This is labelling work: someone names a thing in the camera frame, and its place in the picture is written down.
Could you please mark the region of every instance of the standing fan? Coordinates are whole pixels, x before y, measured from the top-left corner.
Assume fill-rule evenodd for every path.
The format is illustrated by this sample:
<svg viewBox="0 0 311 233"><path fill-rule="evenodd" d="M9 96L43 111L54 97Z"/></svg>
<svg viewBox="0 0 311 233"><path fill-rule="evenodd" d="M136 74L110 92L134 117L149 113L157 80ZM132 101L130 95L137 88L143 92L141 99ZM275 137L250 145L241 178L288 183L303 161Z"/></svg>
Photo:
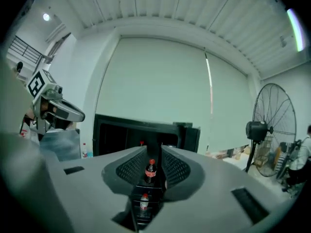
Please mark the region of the standing fan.
<svg viewBox="0 0 311 233"><path fill-rule="evenodd" d="M247 162L248 172L252 160L262 176L276 174L276 164L282 146L293 144L296 139L296 116L293 104L279 85L269 83L259 92L253 121L246 125L246 135L252 140Z"/></svg>

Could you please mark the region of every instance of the white shirt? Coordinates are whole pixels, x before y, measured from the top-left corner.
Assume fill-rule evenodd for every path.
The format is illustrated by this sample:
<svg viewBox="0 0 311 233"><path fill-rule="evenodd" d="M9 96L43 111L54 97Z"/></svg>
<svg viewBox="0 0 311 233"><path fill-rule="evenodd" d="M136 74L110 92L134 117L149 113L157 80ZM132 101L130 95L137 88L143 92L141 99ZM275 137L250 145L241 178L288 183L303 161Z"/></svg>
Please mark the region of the white shirt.
<svg viewBox="0 0 311 233"><path fill-rule="evenodd" d="M311 138L308 135L307 138L301 144L297 158L291 163L290 169L300 170L307 163L307 160L310 156L311 156Z"/></svg>

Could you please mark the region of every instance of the red label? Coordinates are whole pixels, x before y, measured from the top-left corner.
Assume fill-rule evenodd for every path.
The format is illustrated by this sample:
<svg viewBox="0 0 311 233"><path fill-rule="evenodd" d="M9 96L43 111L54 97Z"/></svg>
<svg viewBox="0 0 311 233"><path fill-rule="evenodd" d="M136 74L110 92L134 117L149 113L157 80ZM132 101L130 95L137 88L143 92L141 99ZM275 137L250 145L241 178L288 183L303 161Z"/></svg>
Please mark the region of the red label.
<svg viewBox="0 0 311 233"><path fill-rule="evenodd" d="M148 176L148 177L154 177L156 175L156 171L155 172L149 172L147 170L145 170L145 174Z"/></svg>

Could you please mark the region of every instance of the plastic bottle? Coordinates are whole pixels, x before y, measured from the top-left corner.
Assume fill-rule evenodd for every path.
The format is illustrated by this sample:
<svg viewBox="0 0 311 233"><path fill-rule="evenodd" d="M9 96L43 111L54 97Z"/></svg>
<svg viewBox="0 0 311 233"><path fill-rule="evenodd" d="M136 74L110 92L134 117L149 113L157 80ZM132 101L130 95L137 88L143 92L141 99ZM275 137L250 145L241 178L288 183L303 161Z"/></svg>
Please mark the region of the plastic bottle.
<svg viewBox="0 0 311 233"><path fill-rule="evenodd" d="M147 165L145 170L145 182L147 184L152 184L156 180L156 161L154 159L149 160L149 165Z"/></svg>
<svg viewBox="0 0 311 233"><path fill-rule="evenodd" d="M82 156L83 158L87 158L87 150L86 150L86 144L83 144L83 148L82 148Z"/></svg>
<svg viewBox="0 0 311 233"><path fill-rule="evenodd" d="M141 211L146 211L148 207L148 194L144 193L141 198L140 198L140 210Z"/></svg>

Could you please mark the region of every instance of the metal railing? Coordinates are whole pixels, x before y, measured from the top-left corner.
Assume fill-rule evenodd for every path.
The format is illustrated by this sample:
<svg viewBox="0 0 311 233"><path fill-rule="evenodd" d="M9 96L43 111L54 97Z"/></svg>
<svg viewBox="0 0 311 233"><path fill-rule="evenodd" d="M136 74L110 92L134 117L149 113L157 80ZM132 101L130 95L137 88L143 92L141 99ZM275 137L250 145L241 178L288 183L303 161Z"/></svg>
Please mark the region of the metal railing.
<svg viewBox="0 0 311 233"><path fill-rule="evenodd" d="M20 39L18 36L14 37L10 45L10 49L17 52L21 56L25 57L26 59L30 60L31 62L37 64L38 60L41 57L41 53L38 52L36 49L29 46L26 42Z"/></svg>

